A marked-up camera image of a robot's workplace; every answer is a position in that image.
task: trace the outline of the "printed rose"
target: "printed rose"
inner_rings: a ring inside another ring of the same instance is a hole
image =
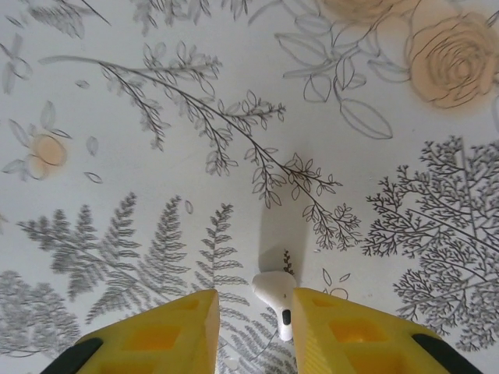
[[[343,19],[361,23],[375,23],[382,16],[395,10],[402,3],[411,0],[324,0],[332,12]]]
[[[499,39],[476,13],[456,16],[416,33],[409,52],[414,90],[439,108],[487,94],[494,83]]]

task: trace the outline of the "white earbud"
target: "white earbud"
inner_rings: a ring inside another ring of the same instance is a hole
[[[296,287],[295,278],[285,271],[267,271],[256,275],[251,287],[255,295],[275,311],[281,340],[291,340],[291,306],[293,288]]]

